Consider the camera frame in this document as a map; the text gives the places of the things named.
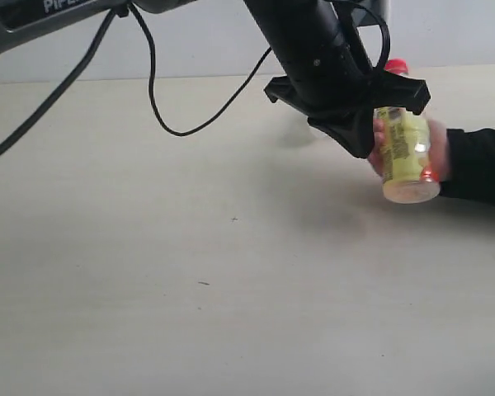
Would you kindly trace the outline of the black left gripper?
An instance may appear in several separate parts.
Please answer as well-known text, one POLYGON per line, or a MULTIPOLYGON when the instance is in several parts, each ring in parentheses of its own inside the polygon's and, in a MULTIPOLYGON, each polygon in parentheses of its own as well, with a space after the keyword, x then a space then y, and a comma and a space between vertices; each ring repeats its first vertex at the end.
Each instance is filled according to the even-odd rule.
POLYGON ((307 115, 311 127, 354 158, 367 158, 375 146, 374 109, 404 107, 419 115, 431 99, 425 81, 386 71, 389 28, 368 2, 265 1, 263 34, 285 71, 266 86, 270 101, 307 115), (377 64, 357 30, 363 17, 380 30, 377 64))

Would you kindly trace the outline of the black sleeved forearm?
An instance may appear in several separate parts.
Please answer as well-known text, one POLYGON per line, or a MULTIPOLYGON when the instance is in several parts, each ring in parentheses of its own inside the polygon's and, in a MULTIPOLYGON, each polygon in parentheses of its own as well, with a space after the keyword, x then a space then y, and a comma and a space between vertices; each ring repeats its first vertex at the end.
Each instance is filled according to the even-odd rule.
POLYGON ((495 130, 448 129, 449 171, 440 195, 495 206, 495 130))

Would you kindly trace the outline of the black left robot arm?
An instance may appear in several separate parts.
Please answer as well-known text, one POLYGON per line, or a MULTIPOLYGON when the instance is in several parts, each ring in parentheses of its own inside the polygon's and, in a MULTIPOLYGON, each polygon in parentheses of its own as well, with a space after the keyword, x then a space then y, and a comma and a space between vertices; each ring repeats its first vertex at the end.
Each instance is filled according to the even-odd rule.
MULTIPOLYGON (((87 52, 42 104, 2 143, 0 156, 52 107, 92 61, 117 17, 165 14, 162 33, 178 44, 202 42, 205 13, 195 9, 180 24, 179 1, 0 1, 0 55, 96 14, 104 16, 87 52)), ((372 119, 385 106, 418 115, 430 99, 424 81, 387 70, 390 34, 385 1, 247 1, 245 9, 283 70, 265 87, 270 101, 302 113, 310 126, 365 158, 374 146, 372 119)))

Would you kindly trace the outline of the person's open hand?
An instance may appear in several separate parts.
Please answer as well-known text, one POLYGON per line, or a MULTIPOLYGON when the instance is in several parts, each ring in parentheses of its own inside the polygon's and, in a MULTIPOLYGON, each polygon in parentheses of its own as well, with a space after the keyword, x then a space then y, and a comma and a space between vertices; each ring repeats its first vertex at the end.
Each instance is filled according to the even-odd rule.
MULTIPOLYGON (((447 140, 446 127, 433 120, 427 118, 427 126, 430 133, 430 148, 429 160, 433 171, 439 178, 440 182, 445 182, 449 178, 450 159, 449 159, 449 144, 447 140)), ((381 153, 384 144, 386 127, 381 120, 374 119, 373 132, 375 137, 375 147, 367 158, 369 164, 375 172, 383 176, 383 154, 381 153)))

